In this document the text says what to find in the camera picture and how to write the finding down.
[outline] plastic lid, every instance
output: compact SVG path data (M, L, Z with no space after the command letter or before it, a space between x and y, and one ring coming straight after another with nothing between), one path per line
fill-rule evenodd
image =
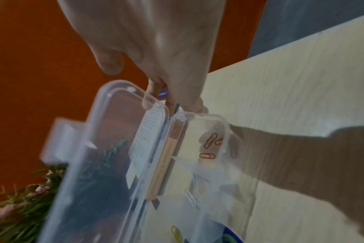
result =
M54 127L41 158L69 167L38 241L130 242L167 120L164 104L120 80L100 89L80 133Z

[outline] clear plastic box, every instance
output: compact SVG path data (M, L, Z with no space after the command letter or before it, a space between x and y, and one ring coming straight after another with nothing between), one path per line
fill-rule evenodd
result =
M256 180L242 140L217 115L180 111L168 120L164 104L122 80L100 89L86 123L57 119L41 159L69 168L38 242L167 243L178 231L182 242L212 243L225 226L244 238ZM178 122L176 149L149 200Z

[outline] light wooden desk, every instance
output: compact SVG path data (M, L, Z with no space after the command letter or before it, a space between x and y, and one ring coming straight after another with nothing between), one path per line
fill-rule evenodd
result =
M364 16L209 74L260 181L248 243L364 242Z

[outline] hand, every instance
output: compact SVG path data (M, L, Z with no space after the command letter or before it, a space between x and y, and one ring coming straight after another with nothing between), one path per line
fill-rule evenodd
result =
M200 97L225 0L58 0L72 27L109 75L126 53L147 75L154 97L167 84L166 105L208 112Z

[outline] plastic latch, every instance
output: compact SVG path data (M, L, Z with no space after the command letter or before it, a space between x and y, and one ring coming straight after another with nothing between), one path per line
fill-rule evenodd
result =
M83 122L56 118L40 159L47 165L70 163L84 128Z

